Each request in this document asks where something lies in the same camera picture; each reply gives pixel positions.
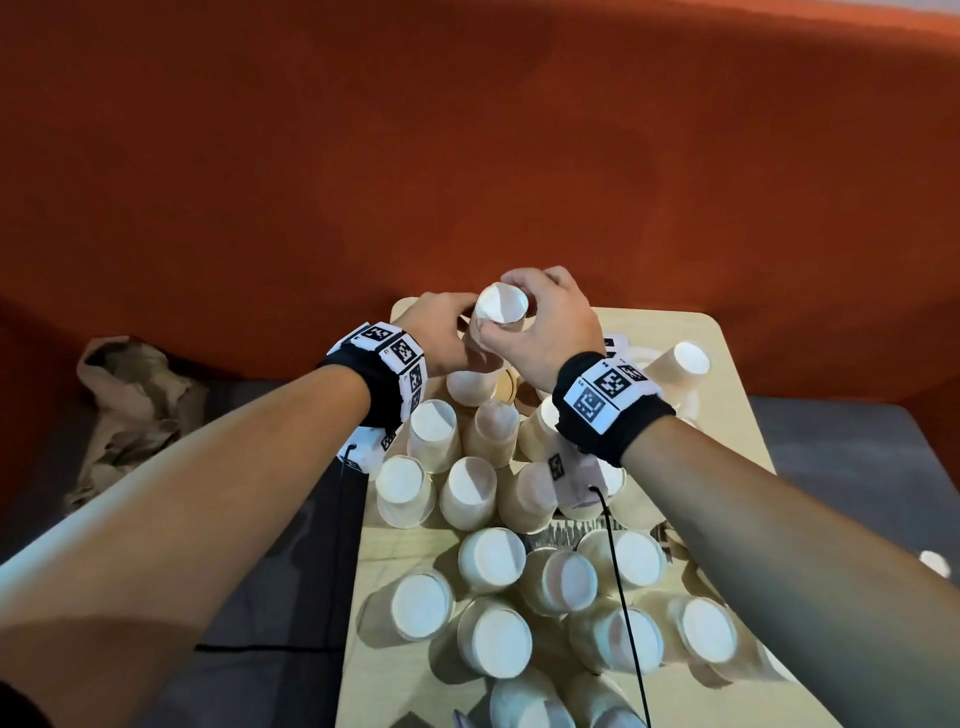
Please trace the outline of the person's right hand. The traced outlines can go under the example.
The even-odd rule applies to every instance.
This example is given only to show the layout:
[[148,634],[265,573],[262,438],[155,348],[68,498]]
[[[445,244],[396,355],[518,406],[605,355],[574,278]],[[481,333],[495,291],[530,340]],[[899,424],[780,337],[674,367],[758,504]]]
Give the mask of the person's right hand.
[[520,268],[501,281],[534,299],[534,322],[522,330],[529,338],[529,358],[507,360],[535,389],[552,393],[562,367],[577,355],[606,355],[597,315],[572,274],[563,266]]

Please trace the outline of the person's left hand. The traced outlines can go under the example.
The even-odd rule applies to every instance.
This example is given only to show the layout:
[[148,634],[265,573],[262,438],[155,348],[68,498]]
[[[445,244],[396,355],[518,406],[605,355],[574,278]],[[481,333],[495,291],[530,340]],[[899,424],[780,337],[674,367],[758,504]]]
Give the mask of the person's left hand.
[[468,355],[460,333],[460,321],[439,321],[439,294],[420,295],[402,314],[391,320],[411,334],[423,349],[429,378],[466,372]]

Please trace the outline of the single upturned paper cup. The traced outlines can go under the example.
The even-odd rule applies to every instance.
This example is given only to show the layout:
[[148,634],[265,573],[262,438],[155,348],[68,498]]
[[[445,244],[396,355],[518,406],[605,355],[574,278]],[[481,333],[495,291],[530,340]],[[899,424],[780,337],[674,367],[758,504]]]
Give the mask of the single upturned paper cup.
[[509,333],[524,330],[529,299],[517,286],[504,282],[488,285],[478,296],[469,316],[462,342],[467,354],[467,372],[489,373],[507,366],[506,359],[481,342],[481,324],[492,322]]

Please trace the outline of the person's right forearm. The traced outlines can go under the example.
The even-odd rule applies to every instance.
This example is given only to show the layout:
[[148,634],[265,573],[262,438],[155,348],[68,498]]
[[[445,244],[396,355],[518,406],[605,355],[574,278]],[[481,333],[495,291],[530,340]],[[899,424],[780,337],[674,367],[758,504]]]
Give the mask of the person's right forearm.
[[621,462],[759,641],[844,728],[960,728],[960,588],[674,416]]

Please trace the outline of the person's left forearm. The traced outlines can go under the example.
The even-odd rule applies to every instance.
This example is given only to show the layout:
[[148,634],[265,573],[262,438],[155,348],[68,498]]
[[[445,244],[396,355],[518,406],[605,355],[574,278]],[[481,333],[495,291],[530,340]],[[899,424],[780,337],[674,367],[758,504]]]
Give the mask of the person's left forearm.
[[0,564],[0,728],[125,728],[373,402],[328,365],[210,422]]

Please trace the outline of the black wristband with marker blocks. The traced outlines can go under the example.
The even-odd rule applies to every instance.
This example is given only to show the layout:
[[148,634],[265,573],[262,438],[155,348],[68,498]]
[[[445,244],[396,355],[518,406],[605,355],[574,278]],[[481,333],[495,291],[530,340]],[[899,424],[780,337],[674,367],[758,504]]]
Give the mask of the black wristband with marker blocks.
[[546,445],[546,464],[558,506],[577,509],[600,504],[610,489],[602,464],[622,467],[622,457],[643,431],[675,417],[662,390],[621,357],[586,350],[558,370],[551,394],[558,412],[557,433]]
[[330,365],[352,370],[370,394],[366,417],[340,447],[337,459],[343,469],[375,476],[401,426],[424,398],[425,352],[399,326],[365,322],[342,337],[318,363],[319,368]]

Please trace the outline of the orange sofa backrest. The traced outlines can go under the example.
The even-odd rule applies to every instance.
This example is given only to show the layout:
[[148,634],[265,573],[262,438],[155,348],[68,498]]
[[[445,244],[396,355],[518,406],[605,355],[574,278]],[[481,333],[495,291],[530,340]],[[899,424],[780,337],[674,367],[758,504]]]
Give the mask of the orange sofa backrest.
[[92,338],[292,379],[555,264],[960,479],[960,2],[0,0],[0,514]]

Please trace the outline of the pile of paper cups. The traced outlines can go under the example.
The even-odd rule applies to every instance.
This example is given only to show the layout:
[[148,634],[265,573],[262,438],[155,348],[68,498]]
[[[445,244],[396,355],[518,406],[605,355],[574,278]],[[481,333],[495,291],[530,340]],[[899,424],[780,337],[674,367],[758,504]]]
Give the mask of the pile of paper cups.
[[[774,472],[730,348],[720,332],[672,324],[660,331],[626,320],[603,323],[608,332],[629,338],[622,357],[650,374],[678,417],[729,449]],[[614,611],[614,577],[599,577],[586,558],[558,557],[560,568],[545,571],[555,552],[572,552],[585,529],[605,522],[551,519],[556,505],[546,465],[532,465],[519,439],[536,440],[534,425],[521,422],[513,396],[519,376],[510,368],[510,397],[476,408],[428,404],[449,410],[445,423],[436,412],[414,415],[414,439],[441,435],[409,455],[409,422],[386,453],[386,475],[369,480],[353,588],[349,633],[343,658],[336,728],[454,728],[454,712],[476,728],[490,725],[491,698],[498,678],[532,674],[534,689],[546,697],[527,706],[497,706],[496,725],[548,728],[587,726],[579,705],[566,700],[568,684],[588,671],[570,647],[567,617],[589,610],[558,611],[560,606],[593,606]],[[695,576],[701,558],[692,537],[683,539],[676,519],[657,512],[630,476],[609,471],[614,527],[640,533],[639,550],[624,553],[628,577],[634,562],[654,564],[662,576],[652,587],[631,590],[629,607],[646,605],[651,591],[681,601],[721,598]],[[654,728],[831,728],[834,720],[805,688],[790,680],[721,681],[706,662],[718,651],[690,657],[686,642],[668,635],[665,657],[672,662],[643,674]]]

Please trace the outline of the crumpled brown paper bag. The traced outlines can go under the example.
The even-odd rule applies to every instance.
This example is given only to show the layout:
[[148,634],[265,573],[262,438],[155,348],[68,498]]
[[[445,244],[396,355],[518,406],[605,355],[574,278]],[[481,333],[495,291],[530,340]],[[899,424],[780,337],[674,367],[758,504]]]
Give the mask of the crumpled brown paper bag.
[[176,372],[160,349],[132,336],[88,342],[78,380],[97,418],[64,512],[79,511],[154,455],[204,424],[209,389]]

